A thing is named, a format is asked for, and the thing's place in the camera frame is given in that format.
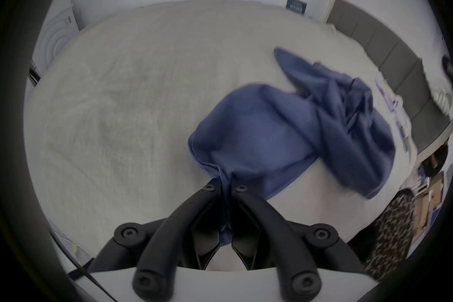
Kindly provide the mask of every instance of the upholstered headboard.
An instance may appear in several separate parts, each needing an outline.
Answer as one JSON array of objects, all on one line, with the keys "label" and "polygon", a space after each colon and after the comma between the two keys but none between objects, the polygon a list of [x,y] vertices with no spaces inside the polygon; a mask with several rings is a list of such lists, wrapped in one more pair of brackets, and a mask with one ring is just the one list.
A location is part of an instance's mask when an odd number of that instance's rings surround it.
[{"label": "upholstered headboard", "polygon": [[333,1],[327,22],[357,40],[388,85],[403,98],[403,107],[411,119],[412,138],[419,154],[445,134],[450,119],[439,110],[431,97],[422,60],[395,33],[345,0]]}]

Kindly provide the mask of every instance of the bed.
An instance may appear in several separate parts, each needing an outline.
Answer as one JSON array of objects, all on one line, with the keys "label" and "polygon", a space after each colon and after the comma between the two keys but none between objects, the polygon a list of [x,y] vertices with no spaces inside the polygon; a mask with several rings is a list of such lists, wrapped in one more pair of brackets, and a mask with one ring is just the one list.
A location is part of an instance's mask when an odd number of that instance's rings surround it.
[{"label": "bed", "polygon": [[[95,256],[116,226],[167,217],[209,176],[187,140],[230,91],[251,82],[294,91],[274,47],[361,78],[391,127],[395,160],[371,200],[342,187],[321,160],[269,202],[288,220],[328,223],[348,241],[388,205],[410,174],[408,151],[376,82],[392,89],[364,48],[334,27],[255,2],[156,4],[85,28],[38,83],[25,115],[31,179],[44,213]],[[405,114],[406,133],[411,123]],[[218,258],[228,259],[221,248]],[[235,270],[221,266],[213,269]]]}]

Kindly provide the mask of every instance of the blue towel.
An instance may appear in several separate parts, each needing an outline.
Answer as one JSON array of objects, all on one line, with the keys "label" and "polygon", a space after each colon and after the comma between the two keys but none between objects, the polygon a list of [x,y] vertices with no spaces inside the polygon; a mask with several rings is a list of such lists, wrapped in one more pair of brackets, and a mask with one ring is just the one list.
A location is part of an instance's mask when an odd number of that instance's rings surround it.
[{"label": "blue towel", "polygon": [[301,92],[245,85],[220,101],[189,137],[193,158],[222,181],[222,244],[231,241],[232,179],[267,200],[320,157],[340,183],[370,199],[393,166],[390,127],[373,108],[365,83],[279,48],[274,54]]}]

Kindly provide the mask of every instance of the cardboard box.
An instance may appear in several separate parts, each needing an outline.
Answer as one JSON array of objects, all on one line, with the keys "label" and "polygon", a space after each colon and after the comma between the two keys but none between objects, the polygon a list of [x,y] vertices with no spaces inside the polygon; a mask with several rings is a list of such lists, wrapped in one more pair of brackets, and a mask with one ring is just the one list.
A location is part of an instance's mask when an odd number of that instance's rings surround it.
[{"label": "cardboard box", "polygon": [[442,190],[444,188],[444,173],[440,172],[429,182],[429,190],[432,191],[432,197],[429,201],[429,208],[435,210],[442,202]]}]

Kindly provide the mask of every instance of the screw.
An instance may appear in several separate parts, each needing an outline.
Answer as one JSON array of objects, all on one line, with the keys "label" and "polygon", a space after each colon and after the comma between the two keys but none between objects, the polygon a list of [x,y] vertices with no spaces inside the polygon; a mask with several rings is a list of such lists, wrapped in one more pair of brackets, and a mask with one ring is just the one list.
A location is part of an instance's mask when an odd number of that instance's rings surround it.
[{"label": "screw", "polygon": [[147,278],[147,277],[142,277],[142,278],[140,278],[139,282],[140,282],[140,284],[141,284],[142,286],[144,286],[144,287],[148,287],[148,286],[151,284],[150,279]]},{"label": "screw", "polygon": [[124,229],[121,233],[124,238],[135,238],[137,236],[137,231],[133,228]]},{"label": "screw", "polygon": [[214,190],[216,190],[216,188],[215,188],[214,185],[207,184],[207,185],[203,186],[203,190],[206,190],[206,191],[209,191],[209,192],[213,192]]},{"label": "screw", "polygon": [[327,239],[328,237],[330,237],[330,234],[325,229],[318,229],[317,231],[315,231],[314,236],[318,239]]},{"label": "screw", "polygon": [[300,295],[314,294],[321,289],[321,280],[313,272],[304,272],[293,278],[291,287]]},{"label": "screw", "polygon": [[136,287],[141,292],[157,294],[161,290],[160,277],[152,272],[138,272],[135,280],[138,282]]},{"label": "screw", "polygon": [[245,185],[239,185],[235,188],[237,192],[246,192],[247,191],[247,186]]}]

